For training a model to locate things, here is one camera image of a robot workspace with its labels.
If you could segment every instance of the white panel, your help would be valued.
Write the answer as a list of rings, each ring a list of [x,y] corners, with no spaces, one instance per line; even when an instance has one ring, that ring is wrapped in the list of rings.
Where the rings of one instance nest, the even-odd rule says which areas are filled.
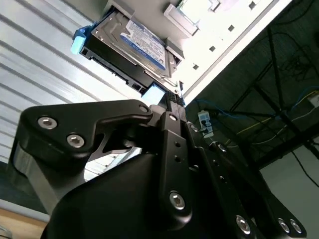
[[[0,131],[0,145],[11,148],[13,145],[13,140],[14,138],[12,136],[8,136]]]
[[[141,97],[104,67],[71,54],[73,33],[91,24],[60,0],[0,0],[2,161],[26,108]]]
[[[6,147],[6,146],[2,146],[0,144],[0,157],[2,158],[9,158],[10,157],[10,148]]]
[[[35,104],[29,102],[28,100],[22,98],[21,96],[16,95],[13,92],[8,91],[5,88],[1,88],[0,83],[0,101],[10,102],[10,105],[17,108],[18,110],[25,110],[29,107],[36,106]]]
[[[14,137],[16,131],[16,124],[9,123],[8,121],[5,121],[0,118],[0,131]]]
[[[12,108],[9,108],[7,105],[3,105],[3,103],[0,102],[0,118],[13,124],[17,124],[19,117],[19,111],[13,110]]]

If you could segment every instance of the cable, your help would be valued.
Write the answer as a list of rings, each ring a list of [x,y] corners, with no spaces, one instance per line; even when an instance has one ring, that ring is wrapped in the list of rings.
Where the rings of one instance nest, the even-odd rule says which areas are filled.
[[[271,120],[271,119],[272,119],[272,118],[269,117],[269,118],[263,120],[262,123],[265,123],[265,122],[267,122],[267,121],[269,121],[269,120]],[[260,122],[259,122],[259,123],[256,123],[256,124],[253,124],[252,126],[249,126],[249,127],[245,128],[245,129],[243,129],[242,131],[239,131],[238,133],[236,133],[236,135],[241,134],[241,133],[243,133],[243,132],[245,132],[245,131],[247,131],[247,130],[253,128],[253,127],[256,127],[256,126],[258,126],[258,125],[260,125],[260,124],[261,124]]]
[[[279,16],[276,20],[283,18],[283,16],[285,16],[287,13],[289,13],[292,9],[294,9],[295,7],[297,7],[298,5],[300,5],[304,0],[300,0],[298,2],[296,2],[295,4],[292,4],[291,6],[289,6],[288,8],[286,8]]]
[[[312,91],[312,92],[310,92],[309,94],[307,94],[306,96],[304,96],[304,97],[301,99],[301,97],[302,97],[309,89],[311,89],[311,88],[317,88],[317,89],[319,89],[319,86],[309,86],[309,87],[305,88],[305,89],[302,91],[302,93],[299,95],[297,102],[294,104],[294,106],[292,106],[291,109],[294,109],[301,101],[303,101],[303,100],[304,100],[305,98],[307,98],[308,96],[312,95],[312,94],[315,93],[315,92],[318,92],[317,90],[316,90],[316,91]]]
[[[306,113],[306,114],[304,114],[304,115],[302,115],[302,116],[299,116],[299,117],[297,117],[297,118],[294,118],[294,119],[292,119],[291,121],[293,122],[293,121],[295,121],[295,120],[299,120],[299,119],[301,119],[301,118],[303,118],[303,117],[306,117],[306,116],[308,116],[308,115],[310,115],[315,109],[317,109],[317,108],[313,108],[311,111],[309,111],[308,113]],[[262,142],[257,142],[257,143],[252,143],[253,145],[259,145],[259,144],[263,144],[263,143],[267,143],[267,142],[269,142],[269,141],[271,141],[271,140],[273,140],[274,138],[276,138],[279,134],[280,134],[280,132],[281,131],[283,131],[284,130],[284,128],[286,128],[287,127],[287,125],[285,125],[281,130],[279,130],[277,133],[276,133],[276,135],[275,136],[273,136],[273,137],[271,137],[271,138],[269,138],[269,139],[267,139],[267,140],[265,140],[265,141],[262,141]],[[231,147],[238,147],[238,145],[232,145],[232,146],[228,146],[229,148],[231,148]]]
[[[278,133],[274,132],[268,125],[264,124],[264,126],[266,128],[269,129],[269,131],[271,131],[272,133],[275,134],[275,137],[278,137],[278,139],[280,139],[283,143],[285,142],[281,137],[278,136]],[[300,160],[298,159],[298,157],[296,156],[296,154],[291,151],[291,153],[293,154],[293,156],[296,158],[298,164],[300,165],[301,169],[303,170],[303,172],[305,173],[305,175],[313,182],[313,184],[315,184],[318,188],[319,188],[319,185],[315,182],[315,180],[306,172],[305,168],[303,167],[303,165],[301,164]]]
[[[296,156],[296,154],[291,151],[291,153],[293,154],[293,156],[296,158],[298,164],[300,165],[300,168],[303,170],[303,172],[305,173],[305,175],[313,182],[313,184],[315,184],[318,188],[319,185],[318,183],[315,182],[315,180],[307,173],[307,171],[305,170],[304,166],[301,164],[300,160],[298,159],[298,157]]]
[[[308,89],[310,89],[310,88],[319,88],[319,86],[309,86],[309,87],[307,87],[305,90],[303,90],[303,92],[300,94],[300,96],[298,97],[297,102],[294,104],[294,106],[291,108],[291,110],[293,110],[297,105],[299,105],[303,100],[305,100],[307,97],[309,97],[309,96],[312,95],[313,93],[318,93],[318,92],[319,92],[319,91],[312,91],[312,92],[310,92],[309,94],[307,94],[306,96],[304,96],[304,97],[301,99],[301,97],[305,94],[305,92],[306,92]],[[298,120],[298,119],[300,119],[300,118],[302,118],[302,117],[307,116],[307,115],[310,114],[314,109],[315,109],[315,108],[313,108],[309,113],[307,113],[307,114],[305,114],[305,115],[303,115],[303,116],[301,116],[301,117],[298,117],[298,118],[296,118],[296,119],[293,119],[292,121]],[[271,119],[271,118],[267,118],[267,119],[265,119],[265,120],[263,120],[263,121],[261,121],[261,122],[262,122],[262,123],[265,123],[265,122],[269,121],[270,119]],[[249,127],[245,128],[245,129],[243,129],[243,130],[237,132],[236,135],[241,134],[241,133],[243,133],[243,132],[245,132],[245,131],[247,131],[247,130],[249,130],[249,129],[251,129],[251,128],[254,128],[254,127],[256,127],[256,126],[258,126],[258,125],[260,125],[260,124],[261,124],[260,122],[258,122],[258,123],[256,123],[256,124],[253,124],[252,126],[249,126]],[[225,145],[227,145],[227,144],[229,143],[229,141],[230,141],[230,139],[228,139],[228,140],[225,142]]]
[[[199,99],[199,100],[195,100],[194,102],[204,102],[204,103],[206,103],[206,104],[212,105],[212,106],[214,106],[216,109],[218,109],[223,115],[228,116],[228,117],[231,117],[231,118],[233,118],[233,119],[246,119],[246,118],[247,118],[247,116],[233,116],[233,115],[230,115],[229,113],[226,113],[224,110],[222,110],[222,109],[221,109],[220,107],[218,107],[214,102],[211,102],[211,101]]]
[[[286,24],[290,24],[290,23],[293,23],[293,22],[299,20],[300,18],[302,18],[303,16],[305,16],[307,14],[307,12],[310,10],[310,8],[314,4],[314,2],[315,2],[315,0],[312,0],[310,2],[310,4],[308,5],[307,9],[303,13],[301,13],[299,16],[297,16],[296,18],[289,20],[289,21],[286,21],[286,22],[278,22],[278,23],[275,23],[275,25],[286,25]]]

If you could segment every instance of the bolt hole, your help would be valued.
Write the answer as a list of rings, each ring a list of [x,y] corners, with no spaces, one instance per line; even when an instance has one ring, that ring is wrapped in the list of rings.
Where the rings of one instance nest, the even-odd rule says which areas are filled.
[[[209,48],[209,50],[210,50],[211,52],[213,52],[215,49],[216,49],[216,47],[214,47],[214,46],[212,46],[212,47]]]
[[[219,177],[222,183],[227,183],[226,179],[223,176]]]
[[[181,163],[181,158],[175,156],[175,161],[176,161],[177,163]]]
[[[43,122],[43,124],[45,124],[47,126],[51,126],[52,125],[52,121],[48,120],[48,119],[44,119],[42,122]]]
[[[219,163],[218,163],[215,159],[213,160],[213,164],[214,164],[215,166],[219,167]]]
[[[235,29],[235,27],[234,27],[233,25],[230,25],[229,28],[228,28],[228,30],[229,30],[230,32],[232,32],[234,29]]]
[[[252,1],[252,2],[249,4],[250,10],[254,9],[255,6],[256,6],[256,4]]]

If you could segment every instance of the black metal bracket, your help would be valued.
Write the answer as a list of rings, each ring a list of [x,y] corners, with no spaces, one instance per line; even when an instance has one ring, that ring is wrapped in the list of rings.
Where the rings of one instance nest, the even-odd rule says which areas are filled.
[[[177,112],[134,100],[25,110],[9,164],[51,215],[42,239],[306,238],[256,174]],[[83,180],[88,160],[132,146],[142,153]]]

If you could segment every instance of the black cable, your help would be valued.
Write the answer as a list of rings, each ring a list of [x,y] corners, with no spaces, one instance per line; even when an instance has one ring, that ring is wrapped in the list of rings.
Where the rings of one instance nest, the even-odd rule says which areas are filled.
[[[296,154],[291,151],[291,153],[293,154],[293,156],[296,158],[298,164],[300,165],[301,169],[303,170],[303,172],[305,173],[305,175],[313,182],[313,184],[315,184],[318,188],[319,188],[319,185],[318,183],[315,182],[314,179],[312,179],[312,177],[307,173],[307,171],[305,170],[304,166],[301,164],[300,160],[298,159],[298,157],[296,156]]]
[[[314,2],[315,2],[315,0],[312,0],[310,2],[309,6],[307,7],[307,9],[302,14],[297,16],[296,18],[289,20],[289,21],[286,21],[286,22],[278,22],[278,23],[275,23],[275,25],[286,25],[286,24],[290,24],[290,23],[293,23],[293,22],[299,20],[300,18],[302,18],[303,16],[305,16],[307,14],[307,12],[310,10],[310,8],[314,4]]]
[[[287,13],[289,13],[292,9],[300,5],[304,0],[300,0],[298,2],[294,2],[294,4],[291,4],[288,8],[286,8],[279,16],[276,18],[276,20],[283,18]]]
[[[250,118],[254,119],[255,121],[263,124],[266,128],[269,129],[269,131],[271,131],[278,139],[280,139],[283,143],[285,142],[281,137],[278,136],[278,133],[276,133],[272,128],[270,128],[268,125],[264,124],[263,122],[261,122],[259,119],[256,119],[255,117],[249,116]],[[298,164],[300,165],[301,169],[303,170],[303,172],[305,173],[305,175],[313,182],[313,184],[315,184],[318,188],[319,185],[315,182],[315,180],[306,172],[305,168],[303,167],[303,165],[301,164],[300,160],[298,159],[298,157],[295,155],[295,153],[293,151],[290,151],[294,157],[296,158]]]

